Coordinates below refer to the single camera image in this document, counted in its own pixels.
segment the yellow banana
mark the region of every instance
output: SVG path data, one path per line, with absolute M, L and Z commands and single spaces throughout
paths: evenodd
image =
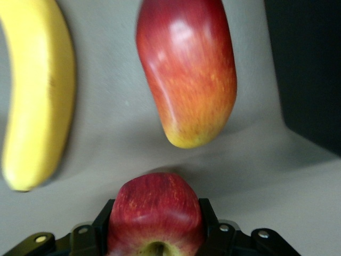
M 55 171 L 74 112 L 72 41 L 55 0 L 0 0 L 12 87 L 2 155 L 13 190 L 30 191 Z

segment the gray backdrop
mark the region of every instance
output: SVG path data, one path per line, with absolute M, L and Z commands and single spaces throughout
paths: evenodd
M 341 252 L 341 159 L 288 130 L 281 117 L 263 1 L 224 1 L 238 74 L 230 120 L 213 142 L 178 149 L 166 139 L 139 62 L 140 1 L 58 1 L 77 54 L 78 94 L 58 171 L 25 194 L 0 176 L 0 254 L 27 236 L 57 238 L 94 220 L 121 185 L 155 169 L 182 175 L 217 216 L 246 234 L 268 227 L 299 253 Z M 0 33 L 0 143 L 10 96 Z

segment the screw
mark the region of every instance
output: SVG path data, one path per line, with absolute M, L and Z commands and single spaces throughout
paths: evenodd
M 86 232 L 87 232 L 87 228 L 81 228 L 81 229 L 78 231 L 79 234 L 84 234 L 84 233 L 86 233 Z
M 229 231 L 229 226 L 226 225 L 226 224 L 221 224 L 220 227 L 219 227 L 219 229 L 220 229 L 221 231 L 228 232 L 228 231 Z
M 259 231 L 258 236 L 260 236 L 261 238 L 269 238 L 270 237 L 269 233 L 266 232 L 265 230 Z
M 35 241 L 36 243 L 41 243 L 47 239 L 47 236 L 38 236 Z

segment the apple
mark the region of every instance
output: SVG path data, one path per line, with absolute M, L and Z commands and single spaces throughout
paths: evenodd
M 194 256 L 205 240 L 198 198 L 178 174 L 150 173 L 119 190 L 108 256 Z
M 237 96 L 221 0 L 144 0 L 136 47 L 168 140 L 180 148 L 212 141 Z

